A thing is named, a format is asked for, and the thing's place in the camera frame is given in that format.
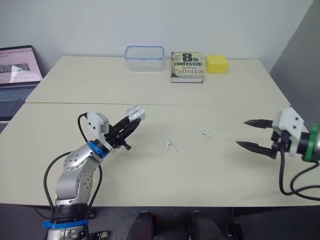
black cable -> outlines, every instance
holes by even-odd
[[[86,136],[85,136],[85,134],[84,134],[84,131],[82,131],[81,123],[80,123],[80,119],[81,119],[82,117],[87,118],[87,113],[83,113],[83,114],[80,114],[80,115],[78,116],[78,127],[79,127],[80,133],[81,133],[84,141],[87,143],[88,140],[87,140],[87,138],[86,138]]]
[[[102,173],[102,168],[101,168],[101,166],[99,165],[99,182],[98,182],[98,185],[96,186],[96,189],[95,189],[95,191],[94,191],[94,194],[92,195],[92,198],[91,198],[91,201],[90,201],[90,203],[89,203],[89,205],[88,205],[88,208],[86,209],[85,218],[88,218],[88,217],[89,217],[89,212],[90,212],[91,206],[92,206],[92,204],[94,203],[94,200],[95,200],[95,198],[96,198],[96,196],[97,196],[97,193],[98,193],[98,191],[99,191],[99,188],[100,188],[100,185],[101,185],[101,182],[102,182],[102,175],[103,175],[103,173]]]
[[[86,223],[85,225],[84,225],[84,232],[85,232],[85,240],[90,240],[90,238],[89,238],[89,236],[90,236],[90,234],[89,234],[89,228],[88,228],[88,223]]]
[[[46,199],[48,200],[49,202],[49,205],[50,205],[50,211],[51,211],[51,222],[53,221],[53,218],[54,218],[54,204],[51,200],[51,196],[50,196],[50,193],[48,191],[48,186],[47,186],[47,177],[48,177],[48,174],[49,174],[49,171],[51,169],[51,167],[62,157],[64,156],[67,156],[69,153],[71,153],[70,151],[69,152],[66,152],[64,154],[61,154],[60,156],[56,157],[50,164],[49,166],[47,167],[45,173],[44,173],[44,177],[43,177],[43,188],[44,188],[44,192],[45,192],[45,195],[46,195]]]
[[[43,219],[51,219],[50,217],[43,216],[43,215],[38,211],[38,209],[36,209],[36,208],[34,208],[34,211],[35,211],[40,217],[42,217]]]
[[[314,164],[313,166],[308,167],[307,169],[299,172],[298,174],[296,174],[296,175],[292,178],[292,180],[291,180],[291,182],[290,182],[290,189],[291,189],[291,191],[294,192],[295,195],[297,195],[297,196],[299,196],[299,197],[301,197],[301,198],[304,198],[304,199],[309,199],[309,200],[314,200],[314,201],[320,201],[320,197],[307,196],[307,195],[301,194],[301,193],[299,193],[300,191],[297,191],[297,190],[295,190],[295,188],[294,188],[295,181],[297,180],[298,177],[300,177],[302,174],[304,174],[304,173],[306,173],[306,172],[308,172],[308,171],[310,171],[310,170],[312,170],[312,169],[315,169],[315,168],[318,167],[318,166],[319,166],[319,163],[317,162],[317,163]],[[307,187],[305,187],[305,188],[307,188],[307,189],[318,188],[318,189],[319,189],[319,188],[320,188],[320,185],[310,185],[310,186],[307,186]]]
[[[280,191],[282,194],[286,195],[286,196],[289,196],[289,195],[297,195],[301,198],[304,198],[304,199],[309,199],[309,200],[315,200],[315,201],[320,201],[320,198],[317,198],[317,197],[310,197],[310,196],[306,196],[306,195],[303,195],[301,194],[300,192],[301,191],[304,191],[304,190],[307,190],[307,189],[315,189],[315,188],[320,188],[320,185],[309,185],[309,186],[304,186],[304,187],[300,187],[298,189],[294,189],[294,183],[296,181],[296,179],[301,176],[302,174],[316,168],[319,166],[319,163],[316,163],[315,165],[311,166],[311,167],[308,167],[307,169],[299,172],[298,174],[296,174],[291,182],[290,182],[290,189],[291,191],[290,192],[286,192],[284,190],[284,171],[285,171],[285,149],[283,147],[280,148],[280,155],[281,155],[281,162],[280,162],[280,171],[279,171],[279,188],[280,188]]]

white table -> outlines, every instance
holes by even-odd
[[[42,179],[56,156],[84,141],[77,126],[83,112],[102,112],[115,124],[123,104],[26,103],[0,134],[0,203],[47,205]],[[146,119],[127,138],[130,151],[119,149],[102,163],[103,181],[95,206],[300,206],[315,201],[284,196],[278,187],[280,161],[249,152],[236,140],[270,146],[272,130],[243,121],[273,117],[277,106],[144,105]],[[208,129],[211,137],[202,134]],[[172,146],[166,149],[166,141]],[[287,157],[285,186],[309,164]],[[63,169],[58,162],[48,178],[54,197]],[[320,181],[318,170],[298,186]]]
[[[130,72],[121,57],[64,56],[26,99],[27,103],[191,106],[289,105],[259,60],[228,60],[225,74],[201,83],[170,83],[162,72]]]

plastic container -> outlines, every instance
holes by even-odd
[[[124,59],[129,71],[160,72],[164,70],[164,55],[162,46],[128,46]]]

yellow block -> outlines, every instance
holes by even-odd
[[[205,58],[205,67],[208,74],[224,74],[228,69],[228,62],[223,55],[208,55]]]

laptop keyboard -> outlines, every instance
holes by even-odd
[[[0,88],[0,102],[24,101],[35,87]]]

